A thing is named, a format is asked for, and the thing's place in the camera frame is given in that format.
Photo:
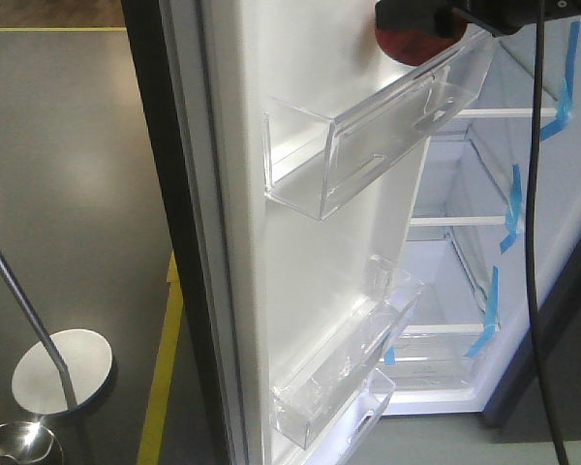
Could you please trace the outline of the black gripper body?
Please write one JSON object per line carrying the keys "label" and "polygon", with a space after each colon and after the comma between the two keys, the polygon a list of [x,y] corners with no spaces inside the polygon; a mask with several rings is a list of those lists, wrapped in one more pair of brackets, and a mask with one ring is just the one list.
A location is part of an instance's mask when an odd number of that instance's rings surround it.
{"label": "black gripper body", "polygon": [[419,31],[434,37],[452,37],[455,22],[463,19],[495,36],[513,35],[538,20],[544,8],[546,21],[581,16],[581,1],[379,1],[374,7],[380,31]]}

